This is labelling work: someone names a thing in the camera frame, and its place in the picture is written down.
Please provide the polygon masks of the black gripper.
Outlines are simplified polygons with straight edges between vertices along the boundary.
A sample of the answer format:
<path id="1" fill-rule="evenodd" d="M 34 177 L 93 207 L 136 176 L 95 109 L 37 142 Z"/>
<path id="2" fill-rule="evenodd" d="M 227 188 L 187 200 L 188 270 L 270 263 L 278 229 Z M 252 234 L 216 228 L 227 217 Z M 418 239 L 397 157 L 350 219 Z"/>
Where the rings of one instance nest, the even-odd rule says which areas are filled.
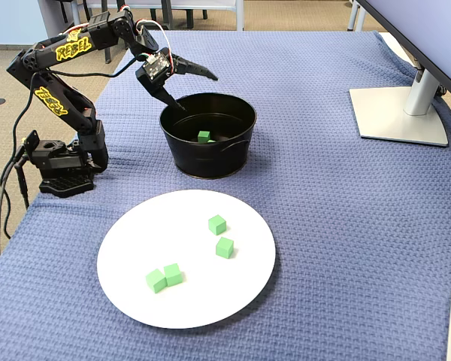
<path id="1" fill-rule="evenodd" d="M 169 49 L 167 47 L 156 53 L 141 54 L 138 59 L 142 62 L 142 65 L 135 72 L 137 80 L 153 98 L 179 111 L 186 111 L 186 109 L 163 87 L 166 80 L 173 74 L 195 74 L 214 81 L 218 80 L 218 77 L 208 68 L 176 54 L 172 54 L 174 63 L 174 70 L 172 71 Z"/>

